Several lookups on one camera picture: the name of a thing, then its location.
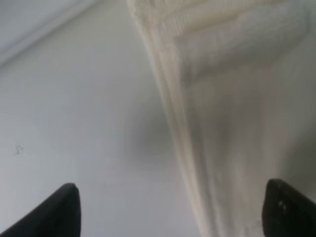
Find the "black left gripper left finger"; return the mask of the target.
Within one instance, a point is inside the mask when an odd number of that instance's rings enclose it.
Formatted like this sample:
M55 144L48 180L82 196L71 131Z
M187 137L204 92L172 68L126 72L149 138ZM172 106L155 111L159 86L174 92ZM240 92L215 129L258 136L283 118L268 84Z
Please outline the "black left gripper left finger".
M74 183L62 185L0 235L2 237L79 237L79 189Z

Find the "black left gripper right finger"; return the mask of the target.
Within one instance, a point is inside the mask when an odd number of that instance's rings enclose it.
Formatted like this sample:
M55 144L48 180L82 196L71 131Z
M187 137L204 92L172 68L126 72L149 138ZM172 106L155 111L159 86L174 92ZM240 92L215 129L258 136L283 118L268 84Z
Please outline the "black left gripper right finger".
M266 237L314 237L316 204L281 179L266 185L262 208Z

